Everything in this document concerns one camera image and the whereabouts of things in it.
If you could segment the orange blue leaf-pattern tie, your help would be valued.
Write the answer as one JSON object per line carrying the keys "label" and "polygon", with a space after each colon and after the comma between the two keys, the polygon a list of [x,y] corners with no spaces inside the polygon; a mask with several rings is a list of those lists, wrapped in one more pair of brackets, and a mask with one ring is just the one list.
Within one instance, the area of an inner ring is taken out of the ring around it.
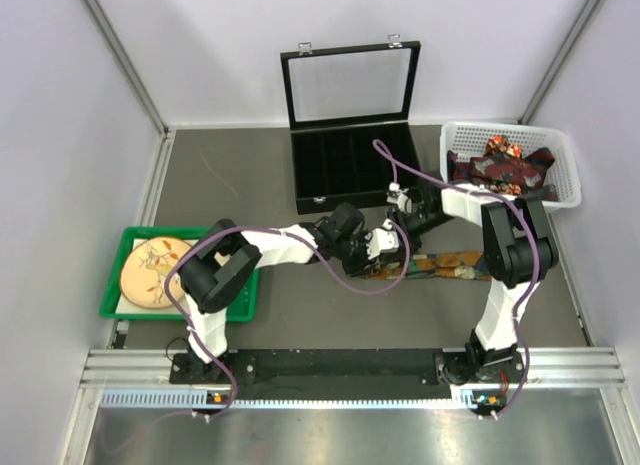
{"label": "orange blue leaf-pattern tie", "polygon": [[392,261],[378,265],[368,271],[365,279],[403,280],[447,278],[473,281],[490,281],[491,274],[481,251],[445,252],[438,254],[415,254],[409,261],[407,271],[401,274],[403,262]]}

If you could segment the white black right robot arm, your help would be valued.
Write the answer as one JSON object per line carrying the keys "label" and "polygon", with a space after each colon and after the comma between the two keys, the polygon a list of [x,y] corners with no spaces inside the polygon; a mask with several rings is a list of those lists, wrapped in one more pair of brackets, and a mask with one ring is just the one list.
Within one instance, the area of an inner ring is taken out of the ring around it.
{"label": "white black right robot arm", "polygon": [[462,355],[444,357],[443,379],[462,385],[487,381],[517,361],[520,322],[530,296],[559,260],[542,200],[535,194],[509,199],[472,184],[429,180],[421,198],[391,183],[388,216],[412,240],[452,218],[482,229],[483,263],[491,277],[481,318]]}

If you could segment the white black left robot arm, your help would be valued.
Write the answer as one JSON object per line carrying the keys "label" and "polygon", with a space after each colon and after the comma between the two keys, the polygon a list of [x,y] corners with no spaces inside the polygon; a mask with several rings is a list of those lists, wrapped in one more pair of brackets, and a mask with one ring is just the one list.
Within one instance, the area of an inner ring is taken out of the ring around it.
{"label": "white black left robot arm", "polygon": [[254,271],[284,264],[328,264],[335,258],[344,273],[356,276],[373,269],[385,255],[406,252],[409,241],[399,224],[386,219],[373,230],[364,228],[364,215],[343,203],[315,222],[285,228],[238,226],[217,222],[168,273],[164,292],[172,304],[174,279],[186,296],[179,310],[187,322],[192,369],[205,381],[226,372],[227,309]]}

